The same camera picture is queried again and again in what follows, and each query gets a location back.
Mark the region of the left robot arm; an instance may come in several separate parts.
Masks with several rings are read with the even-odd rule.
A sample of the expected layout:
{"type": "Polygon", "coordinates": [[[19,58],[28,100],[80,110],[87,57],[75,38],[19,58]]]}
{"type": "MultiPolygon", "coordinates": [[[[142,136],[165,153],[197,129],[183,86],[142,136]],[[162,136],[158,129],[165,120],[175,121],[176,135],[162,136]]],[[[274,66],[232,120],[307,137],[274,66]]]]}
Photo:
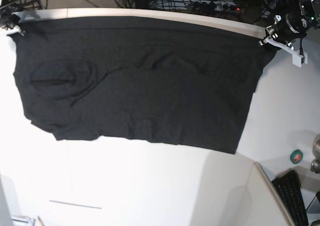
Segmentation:
{"type": "Polygon", "coordinates": [[[320,17],[316,15],[315,0],[282,0],[285,8],[274,15],[274,23],[265,28],[265,37],[259,41],[282,49],[292,56],[292,63],[302,67],[308,63],[308,54],[303,49],[303,39],[310,28],[320,27],[320,17]]]}

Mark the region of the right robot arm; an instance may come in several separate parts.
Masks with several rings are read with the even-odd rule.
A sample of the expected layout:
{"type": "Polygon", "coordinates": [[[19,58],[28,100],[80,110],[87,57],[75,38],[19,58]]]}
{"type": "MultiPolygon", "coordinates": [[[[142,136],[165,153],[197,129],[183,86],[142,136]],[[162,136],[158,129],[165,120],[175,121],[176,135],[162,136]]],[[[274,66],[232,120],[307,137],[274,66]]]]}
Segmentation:
{"type": "Polygon", "coordinates": [[[46,9],[48,6],[43,5],[42,1],[43,0],[0,0],[0,35],[24,35],[25,32],[19,26],[21,18],[16,12],[46,9]]]}

